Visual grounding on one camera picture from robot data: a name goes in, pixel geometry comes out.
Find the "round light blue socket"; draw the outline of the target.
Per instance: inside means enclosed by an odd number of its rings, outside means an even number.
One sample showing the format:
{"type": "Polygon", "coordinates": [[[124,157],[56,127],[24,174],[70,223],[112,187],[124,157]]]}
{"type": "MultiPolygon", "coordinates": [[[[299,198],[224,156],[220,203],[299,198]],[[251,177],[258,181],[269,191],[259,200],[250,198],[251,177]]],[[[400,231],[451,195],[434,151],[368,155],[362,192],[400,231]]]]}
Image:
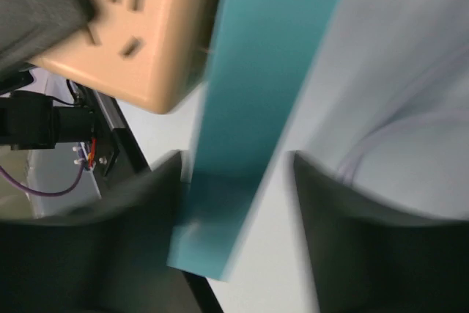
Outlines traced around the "round light blue socket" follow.
{"type": "Polygon", "coordinates": [[[408,128],[418,128],[437,122],[468,122],[468,110],[431,111],[394,120],[363,137],[342,159],[336,179],[344,185],[352,185],[363,156],[378,146],[385,138],[408,128]]]}

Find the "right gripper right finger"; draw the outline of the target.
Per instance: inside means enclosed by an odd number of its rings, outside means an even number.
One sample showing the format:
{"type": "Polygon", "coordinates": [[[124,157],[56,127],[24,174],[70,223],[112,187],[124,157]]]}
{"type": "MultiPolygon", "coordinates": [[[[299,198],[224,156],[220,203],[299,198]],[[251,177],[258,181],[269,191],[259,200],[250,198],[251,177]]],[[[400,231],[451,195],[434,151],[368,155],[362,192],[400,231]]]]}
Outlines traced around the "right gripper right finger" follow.
{"type": "Polygon", "coordinates": [[[292,168],[321,312],[466,312],[468,223],[374,201],[295,152],[292,168]]]}

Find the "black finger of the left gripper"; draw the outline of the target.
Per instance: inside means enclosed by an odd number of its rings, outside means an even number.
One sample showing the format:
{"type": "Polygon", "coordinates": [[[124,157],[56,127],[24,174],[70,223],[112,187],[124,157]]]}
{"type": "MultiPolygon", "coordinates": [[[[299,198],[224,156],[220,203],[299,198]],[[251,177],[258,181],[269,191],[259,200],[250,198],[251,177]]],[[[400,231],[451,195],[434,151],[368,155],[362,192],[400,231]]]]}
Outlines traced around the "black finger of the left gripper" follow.
{"type": "Polygon", "coordinates": [[[1,74],[15,72],[94,17],[91,0],[1,0],[1,74]]]}

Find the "teal small adapter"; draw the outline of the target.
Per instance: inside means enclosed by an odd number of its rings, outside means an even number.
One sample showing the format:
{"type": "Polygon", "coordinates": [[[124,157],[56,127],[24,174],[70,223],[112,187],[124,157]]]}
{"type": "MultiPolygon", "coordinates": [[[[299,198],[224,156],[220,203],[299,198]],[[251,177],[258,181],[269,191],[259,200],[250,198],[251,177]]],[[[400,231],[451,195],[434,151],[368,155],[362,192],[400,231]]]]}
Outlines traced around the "teal small adapter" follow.
{"type": "Polygon", "coordinates": [[[338,0],[220,0],[169,265],[220,280],[338,0]]]}

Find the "orange cube adapter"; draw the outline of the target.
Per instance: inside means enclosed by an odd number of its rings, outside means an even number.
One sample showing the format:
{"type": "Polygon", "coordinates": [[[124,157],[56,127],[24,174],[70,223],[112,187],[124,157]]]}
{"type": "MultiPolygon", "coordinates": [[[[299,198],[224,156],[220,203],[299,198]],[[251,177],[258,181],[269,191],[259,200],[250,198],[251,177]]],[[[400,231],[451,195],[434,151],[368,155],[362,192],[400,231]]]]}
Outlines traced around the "orange cube adapter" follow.
{"type": "Polygon", "coordinates": [[[156,114],[201,81],[219,0],[93,0],[88,27],[33,63],[156,114]]]}

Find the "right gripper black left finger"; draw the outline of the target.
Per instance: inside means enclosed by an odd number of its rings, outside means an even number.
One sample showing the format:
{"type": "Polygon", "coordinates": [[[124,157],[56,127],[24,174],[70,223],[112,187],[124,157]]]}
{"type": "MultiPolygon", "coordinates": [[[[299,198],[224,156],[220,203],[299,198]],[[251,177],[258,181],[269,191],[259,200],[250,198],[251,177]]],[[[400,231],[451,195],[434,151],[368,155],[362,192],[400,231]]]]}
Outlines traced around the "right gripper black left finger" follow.
{"type": "Polygon", "coordinates": [[[167,264],[182,156],[101,200],[46,218],[1,222],[3,312],[198,312],[167,264]]]}

